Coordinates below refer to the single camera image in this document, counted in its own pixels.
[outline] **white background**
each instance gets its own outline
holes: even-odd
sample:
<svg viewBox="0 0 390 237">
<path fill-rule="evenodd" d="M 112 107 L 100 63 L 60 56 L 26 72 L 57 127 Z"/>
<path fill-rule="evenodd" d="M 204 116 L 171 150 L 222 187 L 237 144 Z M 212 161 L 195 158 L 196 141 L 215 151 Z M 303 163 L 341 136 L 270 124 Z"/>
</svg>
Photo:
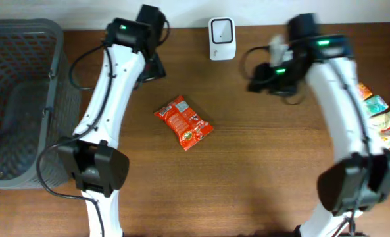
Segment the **white background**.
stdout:
<svg viewBox="0 0 390 237">
<path fill-rule="evenodd" d="M 322 23 L 390 22 L 390 0 L 0 0 L 0 18 L 49 18 L 64 29 L 104 29 L 134 20 L 141 4 L 160 7 L 172 27 L 207 27 L 215 16 L 237 26 L 285 24 L 299 13 Z"/>
</svg>

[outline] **pile of packages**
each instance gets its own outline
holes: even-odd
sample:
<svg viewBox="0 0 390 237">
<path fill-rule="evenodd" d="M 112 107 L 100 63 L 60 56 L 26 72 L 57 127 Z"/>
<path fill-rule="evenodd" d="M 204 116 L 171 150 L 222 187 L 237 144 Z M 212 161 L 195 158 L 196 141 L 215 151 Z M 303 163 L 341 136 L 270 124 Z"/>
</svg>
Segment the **pile of packages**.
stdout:
<svg viewBox="0 0 390 237">
<path fill-rule="evenodd" d="M 365 85 L 360 83 L 358 88 L 364 100 L 366 112 L 370 117 L 370 123 L 379 132 L 386 147 L 390 148 L 390 111 L 388 113 L 382 113 L 388 108 L 387 104 L 378 95 L 371 97 L 372 92 Z"/>
</svg>

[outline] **wooden table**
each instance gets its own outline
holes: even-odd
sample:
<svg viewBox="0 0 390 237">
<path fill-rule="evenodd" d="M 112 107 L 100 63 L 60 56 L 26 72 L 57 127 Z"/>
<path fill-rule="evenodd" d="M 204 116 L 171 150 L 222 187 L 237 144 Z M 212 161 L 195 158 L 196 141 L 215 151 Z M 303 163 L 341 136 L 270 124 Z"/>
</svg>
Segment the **wooden table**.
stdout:
<svg viewBox="0 0 390 237">
<path fill-rule="evenodd" d="M 350 37 L 359 78 L 390 103 L 390 24 L 322 26 Z M 237 27 L 237 55 L 208 57 L 207 29 L 173 29 L 158 49 L 168 76 L 133 93 L 119 150 L 131 161 L 120 191 L 120 222 L 136 236 L 237 236 L 293 230 L 318 202 L 316 179 L 333 163 L 331 139 L 311 93 L 288 106 L 266 93 L 246 91 L 242 54 L 266 45 L 283 26 Z M 70 62 L 99 44 L 102 31 L 65 32 Z M 102 53 L 77 66 L 94 85 Z M 251 70 L 267 61 L 253 53 Z M 184 95 L 215 131 L 185 152 L 153 111 Z M 82 110 L 90 95 L 84 92 Z M 79 195 L 73 182 L 57 189 Z M 390 236 L 390 199 L 358 220 L 372 236 Z M 85 204 L 43 190 L 0 190 L 0 236 L 88 236 Z"/>
</svg>

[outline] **gray plastic bin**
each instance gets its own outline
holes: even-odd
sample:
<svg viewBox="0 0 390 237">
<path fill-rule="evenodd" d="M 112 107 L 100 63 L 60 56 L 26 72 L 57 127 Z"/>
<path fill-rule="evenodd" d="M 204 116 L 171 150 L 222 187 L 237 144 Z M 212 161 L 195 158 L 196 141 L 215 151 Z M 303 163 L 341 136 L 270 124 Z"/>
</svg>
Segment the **gray plastic bin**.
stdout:
<svg viewBox="0 0 390 237">
<path fill-rule="evenodd" d="M 67 80 L 63 32 L 54 22 L 0 20 L 0 188 L 40 188 L 37 154 L 78 123 L 80 92 Z M 50 187 L 67 182 L 56 152 L 41 162 Z"/>
</svg>

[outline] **red snack bag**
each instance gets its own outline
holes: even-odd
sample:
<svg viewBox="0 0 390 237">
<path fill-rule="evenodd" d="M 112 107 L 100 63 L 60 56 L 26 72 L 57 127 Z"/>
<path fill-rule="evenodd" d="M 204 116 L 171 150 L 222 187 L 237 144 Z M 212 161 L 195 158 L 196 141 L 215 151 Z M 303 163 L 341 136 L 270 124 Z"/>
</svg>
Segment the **red snack bag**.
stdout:
<svg viewBox="0 0 390 237">
<path fill-rule="evenodd" d="M 209 122 L 203 121 L 179 95 L 166 107 L 155 112 L 179 137 L 180 145 L 187 151 L 214 130 Z"/>
</svg>

